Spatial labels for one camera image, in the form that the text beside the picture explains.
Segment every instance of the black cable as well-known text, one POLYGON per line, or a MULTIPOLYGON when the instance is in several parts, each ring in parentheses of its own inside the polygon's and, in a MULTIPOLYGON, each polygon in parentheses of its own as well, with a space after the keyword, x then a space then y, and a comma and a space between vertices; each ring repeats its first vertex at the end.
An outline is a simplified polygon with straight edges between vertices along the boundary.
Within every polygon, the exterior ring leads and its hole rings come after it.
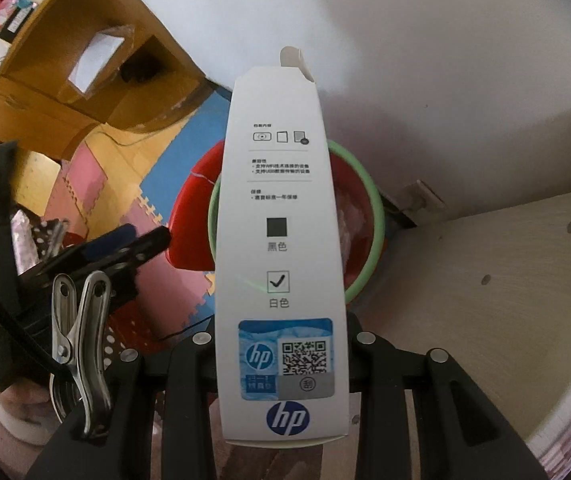
POLYGON ((166 336, 163 336, 161 339, 157 339, 157 341, 165 341, 166 339, 170 339, 171 337, 174 337, 176 335, 181 335, 184 332, 187 332, 188 330, 190 330, 191 328, 194 328, 195 326, 199 326, 201 323, 204 323, 210 319, 212 319, 214 317, 214 314, 212 316, 208 316, 208 317, 204 317, 201 321, 197 321, 196 323, 185 327, 182 330, 179 330, 178 332, 174 332, 172 334, 168 334, 166 336))
POLYGON ((135 144, 139 144, 140 142, 144 142, 148 139, 150 139, 150 137, 154 137, 156 135, 165 133, 166 130, 159 130, 158 132, 152 132, 151 134, 147 134, 142 136, 142 134, 135 134, 135 135, 139 135, 141 136, 139 139, 137 140, 133 140, 133 142, 119 142, 117 139, 115 139, 113 136, 111 136, 110 134, 108 134, 103 128, 98 128, 97 130, 93 130, 91 134, 99 134, 99 135, 103 135, 106 136, 108 139, 110 139, 112 142, 114 142, 117 146, 120 146, 121 148, 129 148, 130 146, 134 146, 135 144))
POLYGON ((56 362, 3 307, 0 301, 0 325, 39 365, 54 375, 66 373, 67 368, 56 362))

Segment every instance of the check mark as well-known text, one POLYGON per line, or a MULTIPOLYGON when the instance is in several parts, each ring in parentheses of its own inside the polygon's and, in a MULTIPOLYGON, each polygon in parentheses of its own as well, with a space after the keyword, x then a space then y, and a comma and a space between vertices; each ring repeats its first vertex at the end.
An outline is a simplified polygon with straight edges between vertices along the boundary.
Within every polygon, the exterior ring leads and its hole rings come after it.
POLYGON ((281 278, 279 278, 278 282, 273 282, 272 280, 270 280, 270 283, 272 283, 272 286, 279 286, 284 282, 285 278, 286 278, 286 275, 281 274, 281 278))

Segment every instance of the pink foam mat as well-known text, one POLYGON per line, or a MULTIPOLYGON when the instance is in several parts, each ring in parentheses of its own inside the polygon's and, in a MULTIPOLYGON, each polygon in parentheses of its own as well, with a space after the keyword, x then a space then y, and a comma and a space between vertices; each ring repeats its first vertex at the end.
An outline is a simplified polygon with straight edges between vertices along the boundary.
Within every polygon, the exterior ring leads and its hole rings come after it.
POLYGON ((85 142, 74 152, 66 180, 83 210, 86 213, 92 211, 107 177, 85 142))
MULTIPOLYGON (((130 223, 141 235, 158 226, 138 200, 134 200, 121 223, 130 223)), ((178 332, 204 304, 210 282, 203 272, 175 269, 165 254, 159 254, 139 268, 136 277, 139 289, 137 304, 152 333, 163 337, 178 332)))
POLYGON ((43 218, 44 220, 67 218, 70 221, 69 232, 85 238, 88 235, 88 226, 85 224, 85 221, 83 221, 83 216, 77 208, 74 197, 68 189, 62 173, 63 171, 60 171, 54 181, 54 187, 50 194, 50 199, 48 200, 43 218))

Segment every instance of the stainless steel clothespin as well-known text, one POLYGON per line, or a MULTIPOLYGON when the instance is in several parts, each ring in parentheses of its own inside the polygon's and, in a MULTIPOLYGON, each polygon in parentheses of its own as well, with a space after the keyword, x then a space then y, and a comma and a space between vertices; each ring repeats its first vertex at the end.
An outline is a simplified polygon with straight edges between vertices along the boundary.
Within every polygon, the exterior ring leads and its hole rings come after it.
POLYGON ((84 438, 103 433, 112 410, 102 352, 111 291, 109 277, 100 270, 86 279, 79 304, 69 276, 60 274, 53 283, 52 357, 68 367, 74 382, 50 376, 50 396, 60 421, 83 403, 84 438))

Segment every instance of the white cardboard box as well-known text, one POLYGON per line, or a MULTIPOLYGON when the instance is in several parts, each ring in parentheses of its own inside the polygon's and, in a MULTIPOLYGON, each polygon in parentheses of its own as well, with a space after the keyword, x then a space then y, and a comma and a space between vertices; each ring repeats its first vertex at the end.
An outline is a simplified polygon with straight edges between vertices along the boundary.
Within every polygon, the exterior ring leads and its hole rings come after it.
MULTIPOLYGON (((296 65, 297 54, 284 49, 282 64, 296 65)), ((216 360, 224 437, 235 444, 308 446, 349 429, 341 250, 311 79, 305 68, 254 68, 232 95, 216 360)))

